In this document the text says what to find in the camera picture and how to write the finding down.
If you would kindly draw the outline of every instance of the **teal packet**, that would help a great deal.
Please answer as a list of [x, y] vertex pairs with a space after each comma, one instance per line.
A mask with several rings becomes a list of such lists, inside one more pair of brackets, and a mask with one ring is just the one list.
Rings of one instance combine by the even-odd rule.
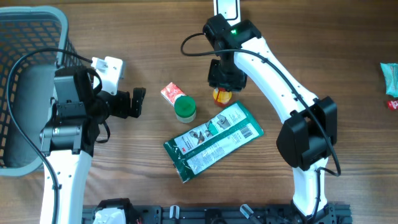
[[386, 79], [386, 94], [398, 97], [398, 64], [380, 63], [380, 66]]
[[163, 146], [185, 183], [235, 149], [263, 135], [252, 114], [237, 101], [205, 124]]

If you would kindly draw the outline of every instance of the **barcode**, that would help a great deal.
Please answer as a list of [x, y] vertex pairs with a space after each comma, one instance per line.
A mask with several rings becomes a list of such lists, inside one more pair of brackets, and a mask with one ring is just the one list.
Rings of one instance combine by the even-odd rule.
[[245, 127], [241, 128], [240, 131], [245, 139], [248, 138], [249, 136], [253, 135], [253, 132], [251, 132], [251, 130], [249, 129], [249, 127], [247, 125]]

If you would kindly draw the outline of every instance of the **table surface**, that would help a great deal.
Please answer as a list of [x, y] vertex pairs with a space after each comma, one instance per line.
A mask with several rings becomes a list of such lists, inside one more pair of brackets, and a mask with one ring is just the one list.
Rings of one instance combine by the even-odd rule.
[[[267, 205], [289, 203], [292, 169], [275, 141], [278, 115], [248, 80], [235, 94], [257, 119], [265, 135], [236, 150], [196, 179], [182, 184], [162, 144], [221, 111], [207, 83], [214, 57], [184, 57], [182, 40], [200, 32], [212, 16], [212, 1], [59, 4], [69, 18], [69, 36], [86, 57], [125, 60], [122, 91], [147, 88], [138, 119], [109, 118], [112, 132], [97, 144], [86, 183], [85, 205], [128, 197], [134, 205]], [[379, 63], [398, 62], [398, 2], [244, 1], [250, 19], [291, 74], [320, 98], [338, 105], [335, 146], [343, 175], [326, 175], [330, 202], [351, 205], [355, 223], [396, 223], [398, 218], [398, 113], [386, 108]], [[189, 51], [211, 50], [203, 37]], [[198, 114], [179, 123], [160, 95], [175, 82], [194, 97]], [[334, 169], [330, 159], [328, 167]], [[38, 223], [43, 175], [0, 178], [0, 223]]]

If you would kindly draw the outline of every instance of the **green package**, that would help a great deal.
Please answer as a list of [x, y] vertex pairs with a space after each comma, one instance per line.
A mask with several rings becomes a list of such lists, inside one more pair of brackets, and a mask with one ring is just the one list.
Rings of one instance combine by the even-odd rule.
[[240, 146], [264, 135], [252, 114], [237, 101], [213, 119], [163, 146], [183, 183]]

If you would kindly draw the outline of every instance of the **gray basket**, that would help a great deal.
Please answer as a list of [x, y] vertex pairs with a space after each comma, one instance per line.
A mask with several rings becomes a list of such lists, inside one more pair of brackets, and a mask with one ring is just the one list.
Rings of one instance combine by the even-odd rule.
[[[22, 176], [42, 165], [10, 122], [6, 79], [19, 58], [44, 47], [75, 51], [68, 39], [68, 19], [61, 10], [50, 6], [0, 8], [0, 175]], [[39, 133], [49, 118], [54, 71], [71, 65], [81, 62], [63, 53], [35, 54], [21, 63], [11, 84], [15, 117], [38, 148]]]

